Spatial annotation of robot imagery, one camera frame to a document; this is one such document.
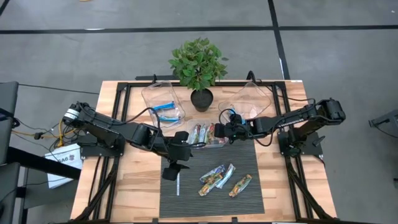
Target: wrapped snack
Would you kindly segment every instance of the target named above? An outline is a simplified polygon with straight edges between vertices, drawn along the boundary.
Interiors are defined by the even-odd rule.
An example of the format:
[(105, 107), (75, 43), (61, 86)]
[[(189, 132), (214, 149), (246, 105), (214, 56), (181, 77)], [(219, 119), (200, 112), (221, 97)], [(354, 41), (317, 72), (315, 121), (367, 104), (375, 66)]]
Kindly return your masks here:
[(212, 169), (207, 174), (205, 174), (202, 177), (200, 177), (201, 184), (205, 184), (205, 183), (209, 182), (215, 176), (217, 176), (218, 174), (221, 174), (224, 171), (225, 171), (225, 166), (224, 165), (220, 165), (220, 166)]
[(215, 185), (223, 178), (221, 174), (217, 174), (216, 176), (212, 176), (208, 182), (199, 190), (200, 196), (205, 196), (208, 192), (210, 192)]
[(244, 190), (248, 184), (250, 183), (250, 180), (252, 179), (252, 177), (248, 174), (245, 177), (243, 177), (243, 179), (241, 179), (236, 185), (235, 187), (232, 189), (232, 191), (229, 193), (230, 197), (235, 197), (237, 196), (240, 192), (242, 192), (242, 190)]
[(214, 140), (214, 124), (211, 123), (210, 126), (207, 127), (205, 143), (210, 144), (210, 142)]
[(224, 178), (218, 182), (218, 184), (216, 185), (217, 188), (222, 189), (224, 184), (228, 181), (228, 179), (232, 176), (232, 174), (235, 171), (235, 166), (230, 164), (228, 167), (228, 170), (226, 171)]
[(200, 128), (199, 141), (198, 142), (204, 142), (205, 141), (205, 136), (206, 136), (206, 125), (204, 124)]
[(199, 142), (200, 124), (195, 125), (192, 133), (189, 135), (188, 143), (195, 144)]

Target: wooden tabletop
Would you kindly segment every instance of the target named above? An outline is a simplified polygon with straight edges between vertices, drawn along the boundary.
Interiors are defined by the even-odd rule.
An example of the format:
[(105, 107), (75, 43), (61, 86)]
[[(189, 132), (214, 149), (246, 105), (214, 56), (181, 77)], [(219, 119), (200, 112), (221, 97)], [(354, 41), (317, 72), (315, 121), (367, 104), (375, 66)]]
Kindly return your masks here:
[[(304, 85), (301, 81), (285, 81), (285, 83), (288, 97), (296, 99), (307, 98), (305, 95)], [(102, 83), (101, 92), (99, 94), (96, 107), (97, 112), (111, 116), (117, 84), (117, 81), (105, 81)], [(272, 93), (266, 87), (260, 88), (271, 99), (271, 105), (262, 113), (262, 115), (276, 116)], [(127, 119), (132, 118), (146, 107), (144, 99), (141, 95), (142, 89), (143, 88), (139, 87), (132, 88), (127, 111)], [(176, 95), (178, 96), (182, 107), (185, 110), (185, 121), (196, 118), (212, 118), (217, 120), (220, 113), (218, 110), (218, 104), (228, 99), (240, 89), (242, 89), (241, 86), (211, 87), (210, 90), (213, 92), (214, 101), (208, 111), (200, 113), (195, 110), (190, 102), (190, 94), (192, 91), (185, 87), (174, 87)], [(121, 102), (123, 102), (123, 100), (124, 93), (122, 93)], [(280, 102), (281, 110), (284, 112), (283, 101), (280, 100)], [(307, 103), (290, 100), (289, 104), (291, 110), (296, 110), (303, 107)], [(118, 109), (118, 119), (121, 117), (122, 106), (123, 103), (120, 103)], [(148, 112), (138, 117), (135, 122), (152, 124), (152, 120), (150, 119)], [(164, 133), (164, 135), (173, 136), (175, 131), (183, 128), (184, 126), (181, 126), (177, 129)], [(261, 142), (267, 143), (269, 140), (269, 137), (266, 137), (261, 139)], [(273, 142), (269, 147), (263, 147), (256, 142), (254, 143), (261, 181), (262, 199), (264, 202), (264, 210), (266, 211), (264, 214), (160, 218), (159, 221), (230, 222), (232, 217), (237, 217), (240, 222), (294, 221), (295, 217), (292, 199), (290, 196), (285, 161), (279, 153), (277, 138), (274, 137)], [(309, 191), (317, 200), (317, 202), (323, 207), (323, 209), (329, 215), (335, 217), (335, 207), (323, 164), (313, 156), (302, 156), (302, 160)], [(96, 161), (97, 157), (91, 157), (84, 160), (71, 218), (79, 216), (79, 214), (87, 206)], [(110, 170), (112, 163), (113, 162), (109, 163), (108, 171)], [(99, 166), (93, 194), (95, 194), (98, 186), (101, 172), (100, 169), (101, 164)], [(160, 174), (161, 170), (159, 156), (156, 156), (151, 152), (136, 149), (127, 144), (124, 155), (122, 156), (119, 164), (111, 222), (151, 222), (153, 218), (158, 218), (160, 208)], [(305, 217), (305, 206), (299, 189), (297, 189), (297, 194), (302, 217)], [(108, 193), (106, 192), (101, 203), (100, 218), (104, 217), (107, 197)]]

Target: concrete floor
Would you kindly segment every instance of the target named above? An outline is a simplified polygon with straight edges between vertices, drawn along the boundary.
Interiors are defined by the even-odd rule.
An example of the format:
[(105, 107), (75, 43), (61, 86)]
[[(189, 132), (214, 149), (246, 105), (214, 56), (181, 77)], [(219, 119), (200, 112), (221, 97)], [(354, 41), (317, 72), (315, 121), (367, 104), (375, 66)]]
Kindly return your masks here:
[[(274, 3), (280, 26), (398, 24), (397, 1)], [(0, 17), (0, 30), (271, 25), (268, 3), (261, 0), (10, 0)], [(0, 35), (0, 82), (97, 93), (102, 80), (170, 75), (171, 50), (199, 36), (230, 59), (230, 79), (245, 78), (248, 70), (258, 78), (282, 78), (273, 31), (13, 34)], [(398, 177), (398, 140), (369, 128), (368, 120), (398, 109), (398, 30), (282, 31), (281, 36), (291, 79), (304, 81), (308, 97), (340, 100), (347, 115), (338, 128), (320, 131), (326, 135), (326, 172), (338, 216), (396, 223), (398, 189), (392, 179)], [(71, 103), (95, 106), (97, 97), (20, 86), (16, 116), (48, 128)], [(11, 145), (46, 153), (14, 137)], [(73, 199), (30, 209), (28, 223), (66, 221), (72, 204)]]

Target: plastic container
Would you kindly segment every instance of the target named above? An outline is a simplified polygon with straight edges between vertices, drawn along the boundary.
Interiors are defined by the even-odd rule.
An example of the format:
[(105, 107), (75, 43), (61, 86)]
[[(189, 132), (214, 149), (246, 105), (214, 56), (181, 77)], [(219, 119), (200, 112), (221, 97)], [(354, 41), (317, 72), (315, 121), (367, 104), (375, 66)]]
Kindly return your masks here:
[[(241, 90), (218, 105), (223, 111), (233, 108), (243, 119), (255, 118), (271, 105), (271, 99), (253, 82), (247, 83)], [(222, 115), (223, 123), (229, 122), (229, 114), (225, 111)]]
[[(191, 137), (192, 132), (194, 127), (197, 124), (200, 124), (201, 126), (206, 125), (206, 127), (208, 127), (209, 125), (216, 124), (218, 121), (216, 120), (211, 120), (211, 119), (191, 119), (189, 121), (186, 122), (186, 128), (185, 130), (189, 133), (189, 137), (188, 139)], [(207, 147), (223, 147), (225, 145), (225, 143), (228, 142), (228, 138), (216, 138), (214, 137), (214, 141), (210, 141), (210, 143), (206, 144), (206, 146), (203, 146), (204, 148)]]
[[(174, 103), (173, 109), (159, 109), (157, 114), (160, 117), (160, 128), (165, 131), (171, 127), (175, 128), (183, 123), (185, 112), (182, 109), (181, 103), (178, 100), (173, 86), (169, 81), (161, 81), (145, 87), (141, 92), (147, 107), (160, 108), (162, 105)], [(150, 116), (157, 126), (157, 119), (155, 114), (150, 111)]]

